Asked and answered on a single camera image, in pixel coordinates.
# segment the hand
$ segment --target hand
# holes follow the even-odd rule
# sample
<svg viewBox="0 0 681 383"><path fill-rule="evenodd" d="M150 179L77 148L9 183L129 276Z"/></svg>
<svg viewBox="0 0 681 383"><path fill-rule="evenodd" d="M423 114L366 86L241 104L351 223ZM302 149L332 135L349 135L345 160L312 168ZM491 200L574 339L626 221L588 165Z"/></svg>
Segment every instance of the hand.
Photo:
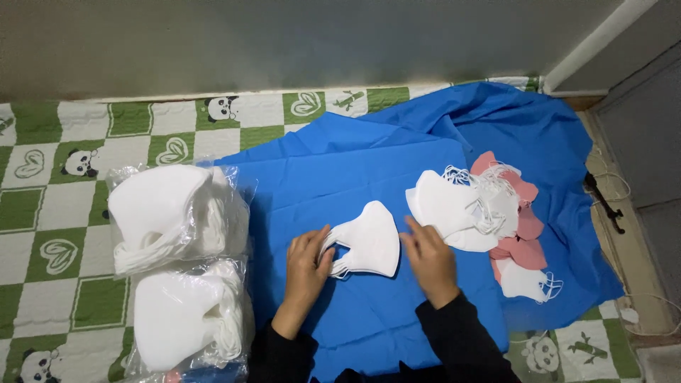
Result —
<svg viewBox="0 0 681 383"><path fill-rule="evenodd" d="M296 338L331 272L336 252L333 247L324 252L317 266L317 255L329 230L329 225L326 225L321 230L312 230L294 238L286 253L284 301L272 319L274 331L286 339Z"/></svg>
<svg viewBox="0 0 681 383"><path fill-rule="evenodd" d="M421 227L412 217L405 220L412 234L400 233L400 239L407 248L411 269L430 304L440 309L461 293L456 285L454 253L435 228Z"/></svg>

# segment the plastic bag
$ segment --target plastic bag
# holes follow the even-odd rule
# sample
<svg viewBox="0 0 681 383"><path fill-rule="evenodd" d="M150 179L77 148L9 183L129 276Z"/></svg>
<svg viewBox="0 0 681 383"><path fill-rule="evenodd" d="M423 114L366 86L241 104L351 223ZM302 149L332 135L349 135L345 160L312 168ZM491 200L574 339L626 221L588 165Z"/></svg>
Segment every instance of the plastic bag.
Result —
<svg viewBox="0 0 681 383"><path fill-rule="evenodd" d="M110 170L106 181L116 276L174 260L244 254L249 206L237 191L237 178L233 166Z"/></svg>
<svg viewBox="0 0 681 383"><path fill-rule="evenodd" d="M177 261L136 275L135 343L124 382L188 383L208 376L245 382L255 336L247 259ZM191 347L200 349L187 355Z"/></svg>

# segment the black sleeve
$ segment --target black sleeve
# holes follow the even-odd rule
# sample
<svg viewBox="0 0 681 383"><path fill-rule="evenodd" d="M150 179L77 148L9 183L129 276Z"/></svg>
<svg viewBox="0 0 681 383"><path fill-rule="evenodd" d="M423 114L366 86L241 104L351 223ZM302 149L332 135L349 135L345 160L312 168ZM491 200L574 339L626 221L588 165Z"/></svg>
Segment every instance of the black sleeve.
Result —
<svg viewBox="0 0 681 383"><path fill-rule="evenodd" d="M312 369L317 341L298 334L288 340L277 334L272 321L255 334L249 358L249 383L305 383Z"/></svg>
<svg viewBox="0 0 681 383"><path fill-rule="evenodd" d="M450 382L519 382L463 293L439 310L423 302L416 315Z"/></svg>

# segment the person's arm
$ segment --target person's arm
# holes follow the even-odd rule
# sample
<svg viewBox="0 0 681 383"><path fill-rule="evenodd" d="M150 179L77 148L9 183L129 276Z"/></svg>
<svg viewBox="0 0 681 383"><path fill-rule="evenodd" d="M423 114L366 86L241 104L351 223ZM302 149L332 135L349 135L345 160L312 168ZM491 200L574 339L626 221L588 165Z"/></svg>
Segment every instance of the person's arm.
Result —
<svg viewBox="0 0 681 383"><path fill-rule="evenodd" d="M317 342L298 332L331 271L333 248L324 253L319 266L316 263L328 233L327 225L291 241L286 253L284 301L274 318L255 335L249 383L307 382Z"/></svg>
<svg viewBox="0 0 681 383"><path fill-rule="evenodd" d="M412 234L400 233L409 263L427 301L416 309L430 347L452 382L519 382L494 340L477 319L477 309L456 285L456 260L432 226L413 218Z"/></svg>

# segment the black jacket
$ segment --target black jacket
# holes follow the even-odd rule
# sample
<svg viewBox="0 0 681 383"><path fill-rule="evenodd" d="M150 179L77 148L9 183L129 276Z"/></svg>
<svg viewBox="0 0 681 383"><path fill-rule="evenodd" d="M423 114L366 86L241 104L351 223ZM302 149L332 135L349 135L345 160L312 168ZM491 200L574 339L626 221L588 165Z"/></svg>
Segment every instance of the black jacket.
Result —
<svg viewBox="0 0 681 383"><path fill-rule="evenodd" d="M346 369L335 382L520 382L477 319L477 309L463 294L439 310L423 302L416 308L416 316L442 366L414 370L400 362L399 373L377 377ZM316 348L317 342L309 335L288 340L267 323L251 347L249 383L307 382Z"/></svg>

